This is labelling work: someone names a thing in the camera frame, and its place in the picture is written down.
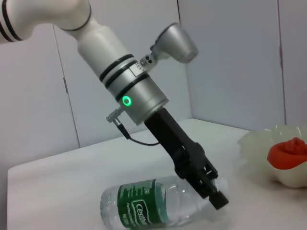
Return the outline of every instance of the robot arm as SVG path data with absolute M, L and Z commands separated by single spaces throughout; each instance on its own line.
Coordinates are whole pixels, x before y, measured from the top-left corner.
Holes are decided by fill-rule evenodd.
M 40 23 L 53 23 L 73 36 L 79 54 L 119 103 L 120 108 L 107 120 L 114 122 L 127 138 L 129 134 L 118 119 L 123 111 L 137 125 L 144 122 L 172 158 L 181 179 L 186 179 L 202 198 L 209 197 L 216 209 L 228 203 L 214 184 L 217 170 L 203 148 L 163 108 L 168 99 L 148 75 L 159 60 L 173 57 L 189 63 L 198 54 L 179 24 L 166 28 L 151 47 L 151 53 L 137 61 L 109 27 L 97 23 L 87 0 L 2 1 L 0 44 L 28 39 Z

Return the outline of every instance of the white table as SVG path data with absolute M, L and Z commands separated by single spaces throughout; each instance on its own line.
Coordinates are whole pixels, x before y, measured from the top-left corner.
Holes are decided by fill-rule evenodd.
M 307 228 L 307 191 L 267 182 L 239 158 L 245 130 L 189 119 L 180 122 L 230 184 L 230 204 L 218 222 L 191 230 L 302 230 Z M 149 131 L 135 139 L 154 142 Z M 8 172 L 8 230 L 106 230 L 101 193 L 116 184 L 175 174 L 161 146 L 118 138 L 16 166 Z

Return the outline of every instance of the black cable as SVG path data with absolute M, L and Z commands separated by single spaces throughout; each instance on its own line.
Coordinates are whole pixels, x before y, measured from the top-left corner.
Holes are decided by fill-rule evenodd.
M 159 145 L 160 143 L 157 142 L 157 143 L 154 143 L 154 144 L 147 144 L 147 143 L 143 143 L 143 142 L 140 142 L 138 140 L 135 140 L 133 138 L 130 138 L 130 140 L 132 140 L 133 142 L 137 143 L 137 144 L 140 144 L 140 145 L 145 145 L 145 146 L 156 146 L 156 145 Z
M 131 140 L 137 144 L 140 144 L 140 145 L 145 145 L 145 146 L 156 146 L 156 145 L 159 145 L 160 143 L 157 142 L 157 143 L 154 143 L 154 144 L 147 144 L 147 143 L 143 143 L 143 142 L 140 142 L 138 140 L 135 140 L 133 138 L 131 138 L 130 134 L 128 133 L 128 131 L 126 130 L 126 128 L 123 126 L 123 124 L 119 124 L 117 126 L 117 128 L 120 130 L 120 132 L 124 135 L 124 137 L 128 140 Z

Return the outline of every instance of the bowl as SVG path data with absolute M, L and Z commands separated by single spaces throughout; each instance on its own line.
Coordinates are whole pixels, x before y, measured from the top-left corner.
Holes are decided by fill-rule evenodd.
M 274 168 L 267 160 L 275 144 L 300 138 L 307 143 L 307 127 L 276 126 L 263 131 L 250 131 L 238 141 L 240 156 L 254 164 L 268 180 L 275 180 L 291 188 L 307 186 L 307 161 L 287 170 Z

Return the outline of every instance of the plastic water bottle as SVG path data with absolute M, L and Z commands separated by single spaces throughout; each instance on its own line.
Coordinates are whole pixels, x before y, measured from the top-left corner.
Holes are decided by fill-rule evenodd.
M 215 180 L 215 185 L 219 191 L 228 192 L 226 179 Z M 190 222 L 194 214 L 207 206 L 210 208 L 206 210 L 215 211 L 209 200 L 202 199 L 187 181 L 170 176 L 105 190 L 100 214 L 109 230 L 172 227 Z

